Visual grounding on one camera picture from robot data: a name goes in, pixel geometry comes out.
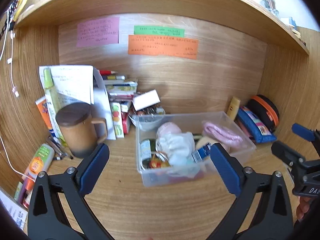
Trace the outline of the person's right hand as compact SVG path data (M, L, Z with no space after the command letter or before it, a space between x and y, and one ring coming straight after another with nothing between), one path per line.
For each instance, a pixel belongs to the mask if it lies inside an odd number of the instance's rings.
M296 208L296 218L301 222L310 209L313 199L309 197L299 197L299 204Z

